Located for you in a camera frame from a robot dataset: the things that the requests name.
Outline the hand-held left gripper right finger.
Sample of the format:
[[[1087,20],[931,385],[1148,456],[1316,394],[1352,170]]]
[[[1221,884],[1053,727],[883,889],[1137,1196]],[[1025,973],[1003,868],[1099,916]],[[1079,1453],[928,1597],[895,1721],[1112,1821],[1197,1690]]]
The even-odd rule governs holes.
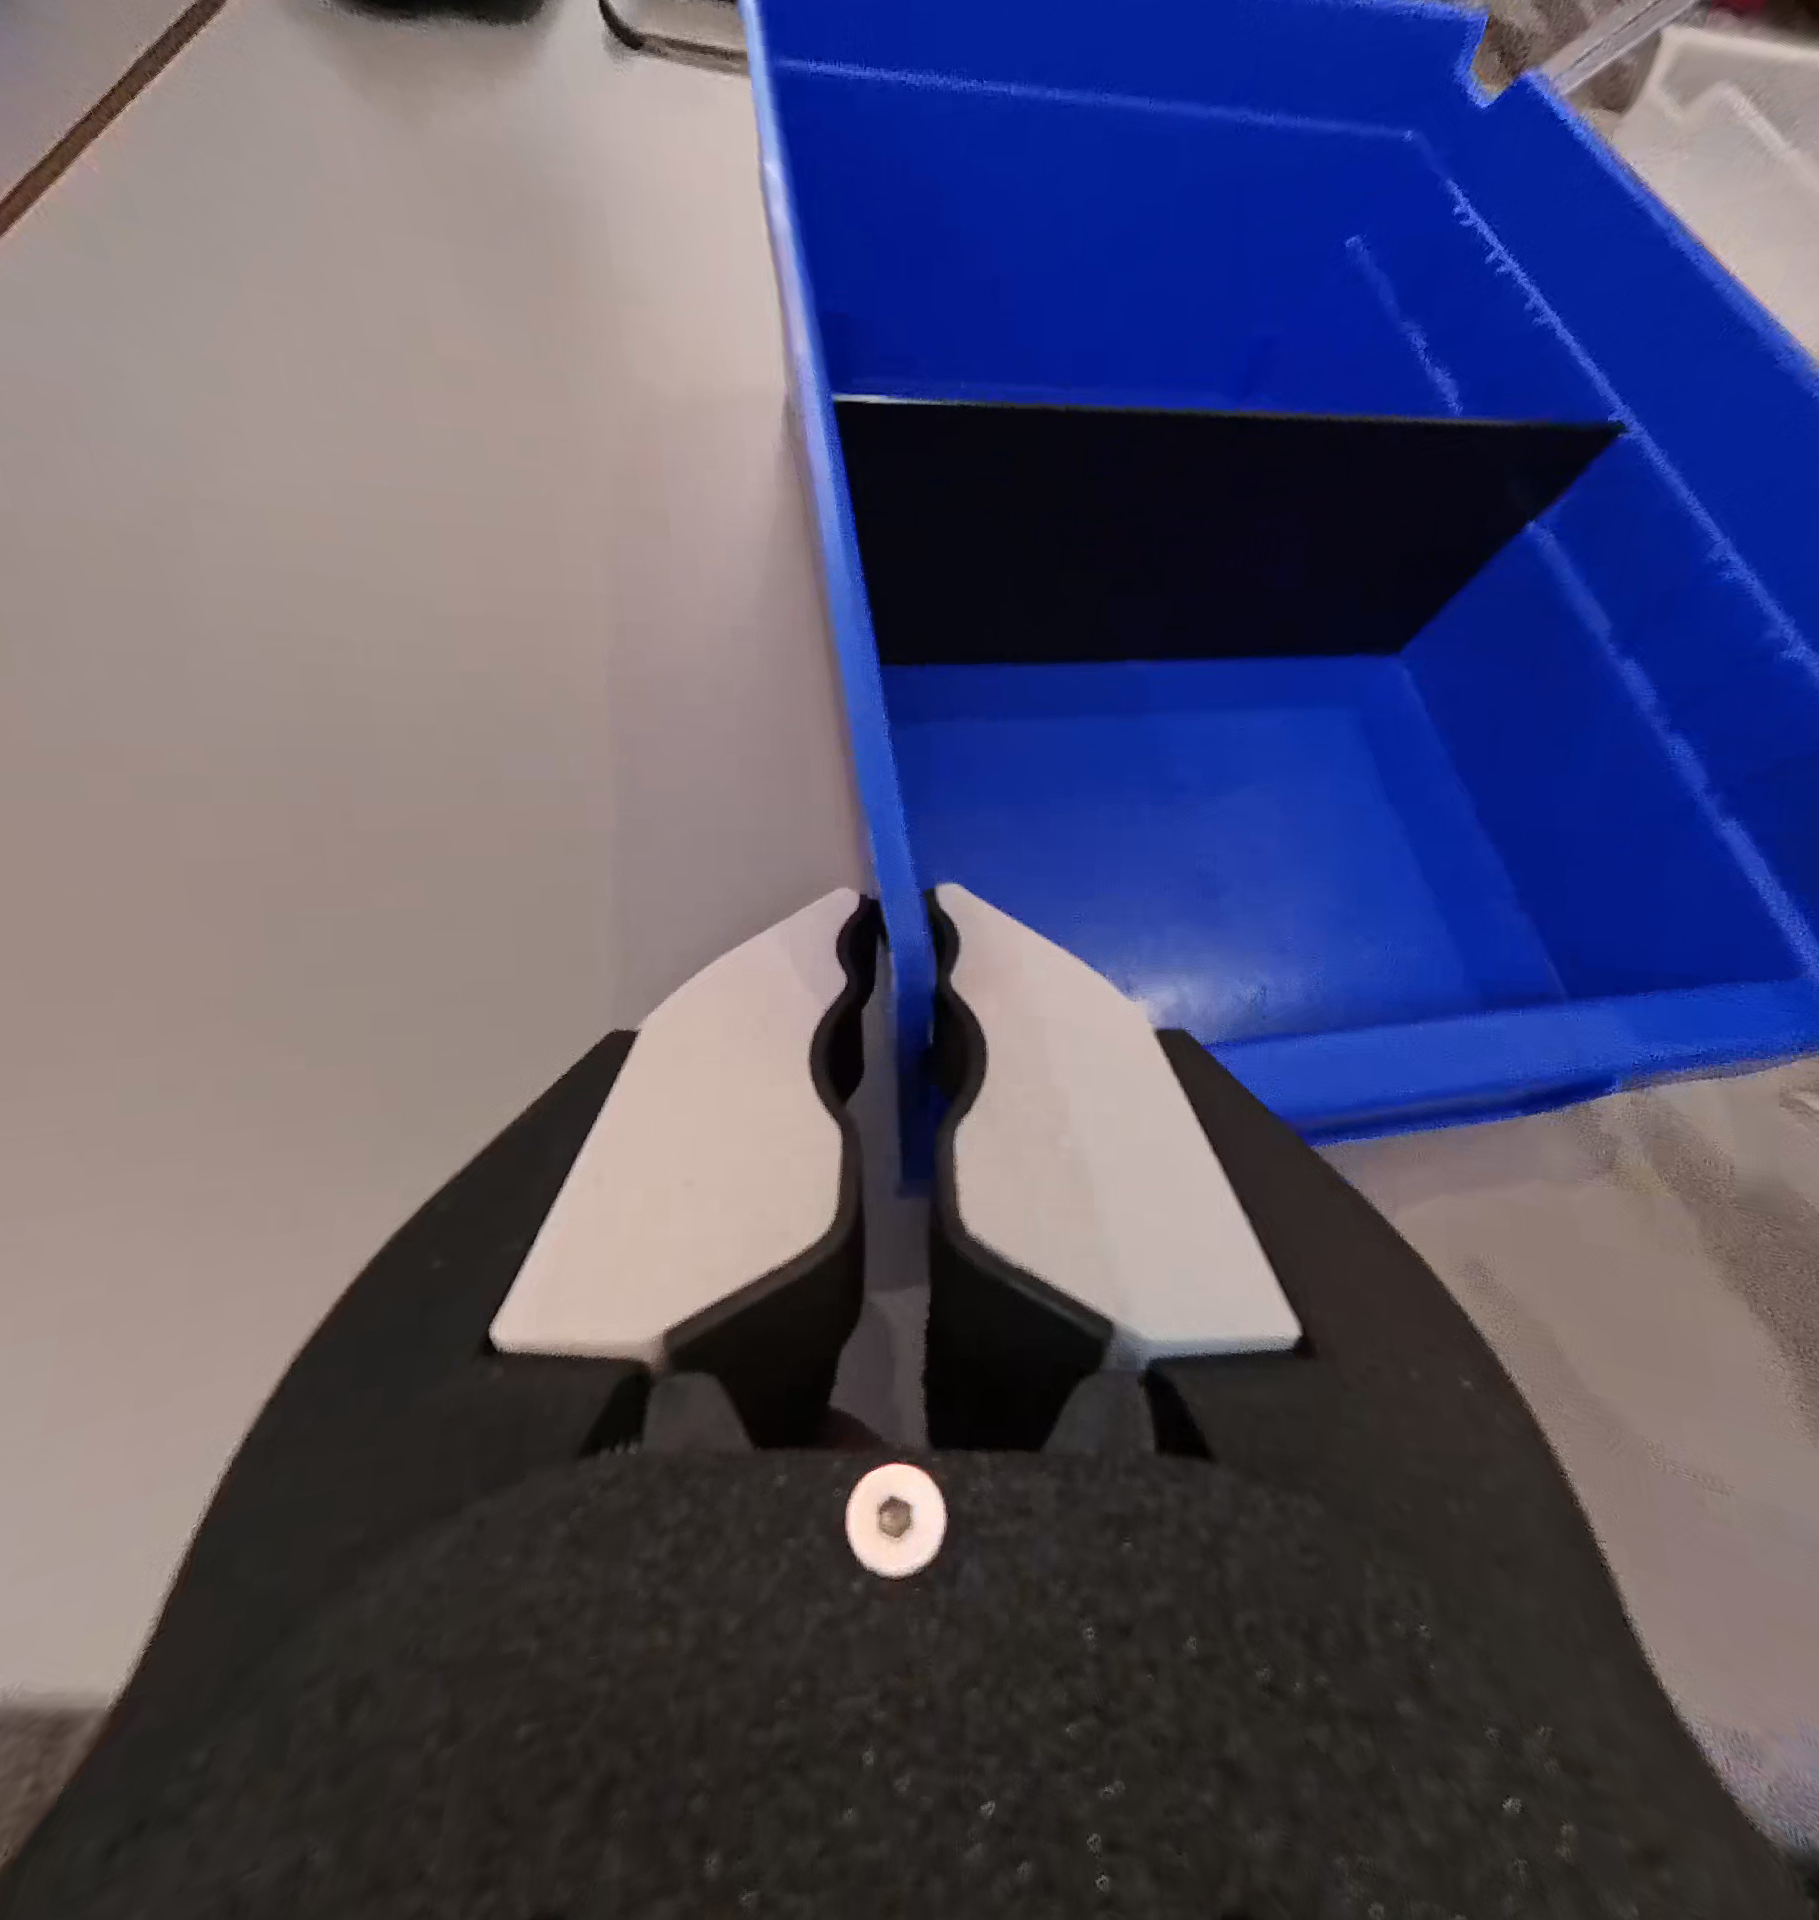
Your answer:
[[[1079,1388],[1303,1339],[1161,1033],[968,888],[939,956],[925,1416],[942,1453],[1037,1453]]]

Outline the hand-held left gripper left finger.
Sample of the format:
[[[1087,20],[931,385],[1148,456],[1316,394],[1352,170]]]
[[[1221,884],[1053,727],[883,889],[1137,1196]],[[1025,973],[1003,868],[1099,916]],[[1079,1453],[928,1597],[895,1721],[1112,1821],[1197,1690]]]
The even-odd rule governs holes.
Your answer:
[[[497,1305],[497,1354],[709,1376],[750,1444],[817,1444],[864,1298],[880,908],[832,888],[670,992]]]

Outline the blue plastic bin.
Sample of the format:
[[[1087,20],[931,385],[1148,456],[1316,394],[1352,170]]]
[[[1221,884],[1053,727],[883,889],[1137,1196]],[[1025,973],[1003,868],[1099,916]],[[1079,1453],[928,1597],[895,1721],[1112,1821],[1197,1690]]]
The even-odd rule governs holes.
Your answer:
[[[1819,1053],[1819,371],[1447,4],[745,4],[849,748],[1316,1138]],[[1389,658],[890,666],[835,400],[1614,421]]]

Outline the black bin divider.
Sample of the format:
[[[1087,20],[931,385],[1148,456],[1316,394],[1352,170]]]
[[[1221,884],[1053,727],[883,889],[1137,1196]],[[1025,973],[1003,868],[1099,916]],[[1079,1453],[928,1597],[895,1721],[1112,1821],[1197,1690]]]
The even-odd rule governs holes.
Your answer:
[[[1389,658],[1614,421],[835,400],[890,666]]]

